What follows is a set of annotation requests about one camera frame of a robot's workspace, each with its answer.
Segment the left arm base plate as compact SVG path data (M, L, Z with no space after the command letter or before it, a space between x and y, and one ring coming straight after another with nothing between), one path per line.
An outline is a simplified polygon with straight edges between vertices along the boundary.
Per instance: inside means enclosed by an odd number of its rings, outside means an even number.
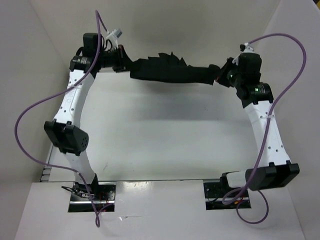
M69 213L88 213L94 212L92 202L87 190L78 190L77 185L72 187L62 186L62 188L70 192ZM100 213L114 212L116 199L116 183L115 182L99 182L96 193L91 193L94 206Z

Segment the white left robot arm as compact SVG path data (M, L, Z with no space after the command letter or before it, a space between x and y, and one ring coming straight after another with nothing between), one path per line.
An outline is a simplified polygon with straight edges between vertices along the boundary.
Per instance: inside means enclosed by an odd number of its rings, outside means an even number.
M83 35L83 46L70 61L68 92L52 121L44 123L44 130L52 144L75 170L75 183L71 191L88 200L99 196L97 174L93 171L86 149L89 135L81 129L81 114L91 86L102 68L124 70L124 49L118 44L120 29L108 32L106 38L96 33Z

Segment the black skirt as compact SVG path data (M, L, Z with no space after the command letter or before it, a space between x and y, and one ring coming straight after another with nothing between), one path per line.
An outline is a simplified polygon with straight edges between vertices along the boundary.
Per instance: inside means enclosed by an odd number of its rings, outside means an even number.
M173 53L159 53L158 57L140 58L132 63L130 77L144 81L169 84L207 84L212 85L221 68L210 64L207 67L191 66L183 58Z

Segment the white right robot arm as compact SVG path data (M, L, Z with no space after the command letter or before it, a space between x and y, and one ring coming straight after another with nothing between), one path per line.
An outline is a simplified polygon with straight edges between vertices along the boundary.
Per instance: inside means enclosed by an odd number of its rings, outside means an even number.
M217 82L233 87L252 125L258 148L258 163L247 170L224 173L220 193L229 197L237 188L247 186L252 191L282 188L299 173L282 142L274 110L271 87L260 81L262 59L257 53L241 53L229 58Z

